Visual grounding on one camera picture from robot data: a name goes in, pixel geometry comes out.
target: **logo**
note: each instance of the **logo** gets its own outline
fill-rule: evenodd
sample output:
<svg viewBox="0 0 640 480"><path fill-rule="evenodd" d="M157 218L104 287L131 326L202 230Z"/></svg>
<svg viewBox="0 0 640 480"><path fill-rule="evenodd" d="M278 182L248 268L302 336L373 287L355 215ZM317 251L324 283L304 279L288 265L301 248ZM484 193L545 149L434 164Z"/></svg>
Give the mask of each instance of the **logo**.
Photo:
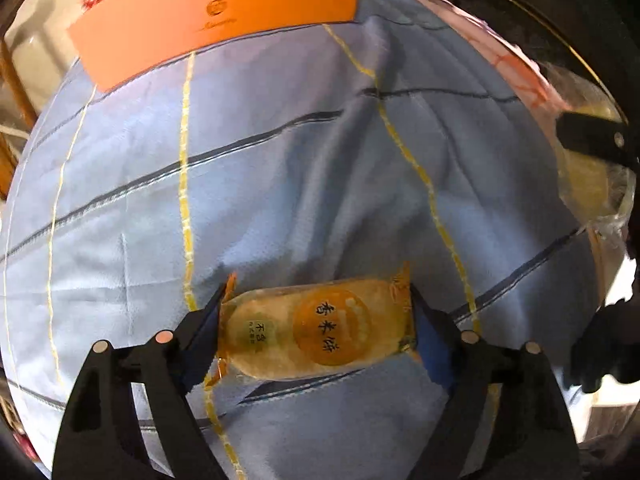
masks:
<svg viewBox="0 0 640 480"><path fill-rule="evenodd" d="M293 339L306 357L342 366L362 357L372 344L369 309L337 286L318 288L293 313Z"/></svg>
<svg viewBox="0 0 640 480"><path fill-rule="evenodd" d="M217 16L226 10L225 0L212 0L207 4L207 14L209 16Z"/></svg>

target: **packaged pastry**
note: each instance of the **packaged pastry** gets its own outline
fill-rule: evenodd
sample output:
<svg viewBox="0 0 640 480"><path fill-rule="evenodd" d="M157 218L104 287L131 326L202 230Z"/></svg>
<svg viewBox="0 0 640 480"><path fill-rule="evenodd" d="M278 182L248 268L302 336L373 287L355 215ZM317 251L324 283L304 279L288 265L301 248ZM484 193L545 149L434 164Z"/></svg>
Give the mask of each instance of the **packaged pastry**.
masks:
<svg viewBox="0 0 640 480"><path fill-rule="evenodd" d="M415 345L408 266L389 280L252 290L223 303L221 368L295 380L372 365Z"/></svg>

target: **orange label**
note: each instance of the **orange label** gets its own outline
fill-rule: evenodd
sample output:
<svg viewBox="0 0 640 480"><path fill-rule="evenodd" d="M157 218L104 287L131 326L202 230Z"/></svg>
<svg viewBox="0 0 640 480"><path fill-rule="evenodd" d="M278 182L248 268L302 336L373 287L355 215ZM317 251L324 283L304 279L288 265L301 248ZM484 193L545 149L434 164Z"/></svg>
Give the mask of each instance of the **orange label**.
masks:
<svg viewBox="0 0 640 480"><path fill-rule="evenodd" d="M293 337L314 362L341 366L355 361L370 345L371 320L364 302L348 290L322 288L297 307Z"/></svg>
<svg viewBox="0 0 640 480"><path fill-rule="evenodd" d="M70 28L101 91L218 41L276 28L348 22L357 0L104 0Z"/></svg>

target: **wrinkled cloth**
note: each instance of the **wrinkled cloth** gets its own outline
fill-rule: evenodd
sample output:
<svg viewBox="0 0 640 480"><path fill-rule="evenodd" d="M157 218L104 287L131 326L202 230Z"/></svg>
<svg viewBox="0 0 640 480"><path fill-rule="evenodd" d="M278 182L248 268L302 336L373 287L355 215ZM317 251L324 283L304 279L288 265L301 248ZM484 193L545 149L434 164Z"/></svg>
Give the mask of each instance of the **wrinkled cloth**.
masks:
<svg viewBox="0 0 640 480"><path fill-rule="evenodd" d="M188 200L198 305L233 270L243 292L388 276L409 261L429 305L470 328L429 191L400 139L433 183L483 336L513 348L536 340L561 374L598 291L588 237L558 197L554 153L530 112L473 46L416 0L359 0L354 22L330 31L348 51L315 25L195 55ZM187 66L183 56L96 92L79 129L94 85L76 63L16 172L0 236L0 348L20 417L48 467L92 343L141 344L187 313L178 206ZM76 133L49 244L60 169ZM49 250L62 384L49 338ZM214 395L242 468L257 480L404 478L447 400L406 355L341 376L257 386L229 380ZM149 455L167 471L139 385L134 396ZM202 388L188 400L234 478ZM484 441L490 419L478 433Z"/></svg>

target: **plastic bag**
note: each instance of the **plastic bag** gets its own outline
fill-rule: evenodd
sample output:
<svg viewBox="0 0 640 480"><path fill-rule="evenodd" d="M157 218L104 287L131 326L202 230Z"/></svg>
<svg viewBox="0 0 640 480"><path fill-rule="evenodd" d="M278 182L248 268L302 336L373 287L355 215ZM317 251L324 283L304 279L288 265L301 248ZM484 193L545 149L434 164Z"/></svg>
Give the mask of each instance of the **plastic bag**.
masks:
<svg viewBox="0 0 640 480"><path fill-rule="evenodd" d="M391 280L252 290L220 308L218 357L257 380L363 368L415 346L408 267Z"/></svg>
<svg viewBox="0 0 640 480"><path fill-rule="evenodd" d="M596 85L565 68L546 64L546 78L574 112L622 122L611 99ZM605 240L623 242L636 191L636 176L628 168L565 150L556 140L559 194L583 226Z"/></svg>

